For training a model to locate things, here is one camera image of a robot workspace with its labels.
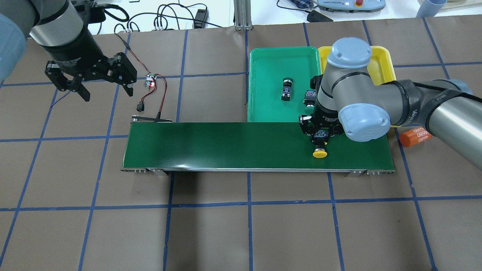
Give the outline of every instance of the red wire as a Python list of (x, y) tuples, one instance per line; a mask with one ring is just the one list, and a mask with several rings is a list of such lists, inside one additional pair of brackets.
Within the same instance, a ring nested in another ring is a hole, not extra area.
[(137, 59), (137, 61), (139, 61), (139, 63), (144, 67), (144, 69), (146, 69), (148, 73), (151, 73), (150, 70), (146, 67), (146, 65), (142, 63), (142, 61), (134, 54), (134, 52), (131, 49), (129, 49), (129, 52), (131, 52), (131, 54)]
[(162, 112), (162, 106), (164, 105), (164, 99), (166, 98), (167, 81), (166, 81), (166, 78), (164, 76), (160, 75), (159, 73), (156, 73), (155, 75), (160, 76), (164, 80), (164, 95), (162, 96), (161, 106), (159, 107), (159, 112), (158, 112), (158, 115), (160, 115), (161, 112)]
[(151, 76), (151, 78), (152, 78), (152, 82), (154, 83), (154, 89), (153, 89), (152, 91), (150, 91), (149, 93), (147, 93), (146, 95), (142, 96), (141, 102), (144, 102), (144, 99), (145, 99), (147, 96), (149, 96), (149, 95), (151, 95), (152, 93), (154, 93), (154, 91), (156, 91), (156, 89), (157, 89), (156, 79), (154, 78), (154, 76)]

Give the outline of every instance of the yellow button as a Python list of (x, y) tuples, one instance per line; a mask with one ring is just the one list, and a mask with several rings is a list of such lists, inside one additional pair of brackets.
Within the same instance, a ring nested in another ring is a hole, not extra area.
[(324, 150), (317, 150), (313, 153), (313, 157), (315, 158), (325, 158), (328, 155)]

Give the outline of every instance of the cable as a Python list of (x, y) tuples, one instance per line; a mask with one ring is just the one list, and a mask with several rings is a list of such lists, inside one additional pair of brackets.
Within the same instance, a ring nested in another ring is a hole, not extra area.
[[(131, 20), (134, 19), (134, 17), (140, 16), (140, 15), (145, 15), (145, 14), (158, 15), (157, 13), (154, 13), (154, 12), (142, 12), (142, 13), (139, 13), (139, 14), (136, 14), (136, 15), (132, 16), (132, 17), (131, 17)], [(162, 15), (162, 16), (168, 17), (168, 18), (178, 18), (178, 19), (181, 19), (181, 20), (192, 20), (191, 18), (174, 17), (174, 16), (169, 16), (169, 15)], [(222, 26), (215, 25), (215, 24), (212, 24), (212, 23), (208, 23), (208, 22), (202, 21), (202, 20), (194, 19), (194, 21), (195, 21), (195, 22), (205, 23), (205, 24), (207, 24), (207, 25), (211, 25), (211, 26), (214, 26), (214, 27), (222, 27)]]
[(127, 30), (125, 29), (124, 25), (122, 25), (122, 24), (116, 24), (116, 26), (114, 26), (114, 34), (116, 33), (116, 28), (117, 28), (118, 26), (121, 26), (122, 29), (124, 29), (124, 32), (127, 31)]
[(186, 6), (186, 7), (190, 8), (190, 7), (197, 6), (197, 5), (203, 5), (204, 7), (206, 7), (206, 9), (208, 9), (208, 6), (206, 6), (206, 4), (203, 4), (203, 3), (197, 3), (197, 4), (193, 4), (193, 5)]
[(162, 26), (162, 19), (166, 20), (166, 27), (163, 27), (162, 30), (166, 30), (167, 27), (169, 26), (169, 22), (167, 21), (167, 19), (164, 17), (164, 15), (158, 15), (156, 18), (154, 18), (154, 28), (155, 29), (159, 29), (161, 30), (161, 27), (159, 25), (156, 25), (156, 22), (157, 21), (157, 18), (161, 17), (161, 26)]
[(99, 35), (100, 34), (100, 30), (102, 29), (102, 22), (100, 22), (100, 27), (99, 27), (99, 31), (97, 31), (97, 34), (96, 35)]
[(164, 94), (162, 95), (161, 106), (159, 107), (159, 111), (157, 112), (157, 116), (156, 116), (156, 119), (160, 119), (161, 118), (161, 112), (162, 112), (162, 106), (164, 105), (164, 99), (166, 98), (166, 93), (167, 93), (167, 81), (166, 81), (166, 78), (164, 76), (160, 75), (159, 73), (156, 73), (155, 75), (160, 76), (164, 80)]
[(160, 5), (159, 7), (157, 7), (157, 13), (156, 13), (156, 14), (157, 14), (157, 15), (162, 15), (162, 13), (164, 12), (164, 9), (165, 9), (166, 7), (169, 7), (169, 8), (173, 11), (174, 16), (176, 17), (177, 28), (178, 28), (178, 29), (181, 29), (181, 27), (179, 26), (179, 19), (178, 19), (178, 17), (177, 17), (176, 11), (175, 11), (171, 6), (166, 5), (166, 4)]
[(144, 65), (144, 63), (142, 63), (142, 61), (134, 54), (134, 52), (132, 51), (131, 47), (129, 46), (129, 44), (127, 44), (127, 42), (121, 37), (119, 36), (117, 33), (114, 33), (116, 34), (117, 37), (119, 37), (119, 39), (122, 41), (122, 43), (124, 43), (124, 46), (125, 48), (127, 48), (127, 50), (129, 52), (131, 52), (131, 54), (136, 58), (136, 60), (144, 67), (144, 69), (146, 69), (146, 71), (148, 73), (151, 73), (150, 70), (146, 67), (146, 65)]
[(138, 26), (135, 22), (130, 22), (129, 28), (131, 29), (131, 32), (133, 31), (133, 30), (132, 30), (132, 24), (135, 24), (135, 26), (137, 27), (137, 30), (138, 30), (139, 32), (141, 32), (141, 29), (139, 28), (139, 26)]
[[(97, 7), (99, 8), (102, 8), (104, 10), (104, 13), (109, 15), (110, 17), (112, 17), (114, 20), (116, 21), (119, 21), (119, 22), (127, 22), (129, 21), (129, 14), (127, 14), (127, 11), (125, 11), (125, 9), (123, 9), (122, 7), (118, 6), (118, 5), (114, 5), (114, 4), (98, 4)], [(113, 15), (112, 13), (108, 12), (107, 10), (108, 9), (114, 9), (114, 10), (118, 10), (118, 11), (121, 11), (124, 15), (125, 15), (125, 19), (121, 19), (115, 15)]]
[[(142, 63), (142, 61), (134, 54), (134, 52), (132, 51), (131, 47), (129, 46), (129, 44), (121, 37), (119, 36), (117, 33), (115, 33), (115, 35), (122, 41), (122, 43), (124, 43), (125, 45), (125, 48), (127, 48), (127, 50), (129, 50), (129, 52), (131, 52), (131, 54), (136, 58), (136, 60), (146, 69), (146, 71), (151, 74), (150, 70), (146, 67), (146, 65), (144, 65), (144, 63)], [(160, 119), (161, 118), (161, 112), (162, 112), (162, 107), (164, 105), (164, 99), (166, 98), (166, 93), (167, 93), (167, 80), (164, 76), (162, 76), (161, 74), (159, 73), (155, 73), (154, 75), (156, 76), (160, 76), (162, 78), (162, 80), (164, 81), (164, 94), (162, 95), (162, 100), (161, 100), (161, 106), (159, 107), (159, 111), (157, 113), (157, 116), (156, 116), (156, 119)], [(152, 93), (154, 93), (156, 90), (157, 90), (157, 82), (156, 82), (156, 78), (154, 76), (151, 76), (152, 78), (152, 81), (154, 82), (154, 89), (152, 91), (149, 91), (146, 95), (142, 96), (141, 98), (141, 101), (140, 103), (137, 105), (137, 110), (138, 111), (144, 111), (144, 99), (151, 95)]]
[(303, 11), (303, 12), (309, 13), (309, 11), (307, 11), (307, 10), (302, 10), (302, 9), (292, 9), (292, 8), (282, 7), (282, 6), (280, 6), (280, 0), (278, 0), (278, 1), (276, 2), (276, 6), (277, 6), (277, 7), (279, 7), (279, 8), (282, 8), (282, 9), (287, 9), (287, 10), (296, 10), (296, 11)]

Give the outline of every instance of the power adapter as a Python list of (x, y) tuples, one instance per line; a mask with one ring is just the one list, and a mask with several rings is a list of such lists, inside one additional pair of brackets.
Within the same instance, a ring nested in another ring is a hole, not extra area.
[(198, 10), (195, 17), (196, 21), (194, 21), (194, 28), (205, 28), (208, 17), (209, 13), (207, 9)]
[(319, 13), (316, 10), (312, 10), (308, 16), (306, 17), (306, 20), (309, 21), (310, 23), (314, 22), (332, 22), (333, 20), (326, 17), (325, 15)]

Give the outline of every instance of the green conveyor belt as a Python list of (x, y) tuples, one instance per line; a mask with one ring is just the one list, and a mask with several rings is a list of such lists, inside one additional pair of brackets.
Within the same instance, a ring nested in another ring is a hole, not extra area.
[(313, 149), (296, 122), (133, 122), (123, 170), (394, 171), (386, 136), (364, 143), (334, 136), (323, 159)]

